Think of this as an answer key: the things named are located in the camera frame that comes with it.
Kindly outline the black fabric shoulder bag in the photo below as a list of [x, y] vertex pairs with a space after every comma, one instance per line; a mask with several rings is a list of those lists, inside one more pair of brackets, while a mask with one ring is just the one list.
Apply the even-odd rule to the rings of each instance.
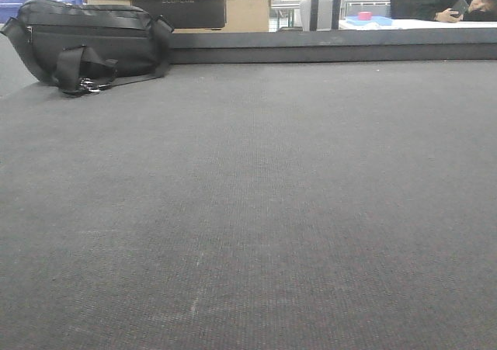
[[2, 27], [27, 70], [65, 94], [162, 78], [172, 24], [131, 5], [29, 0]]

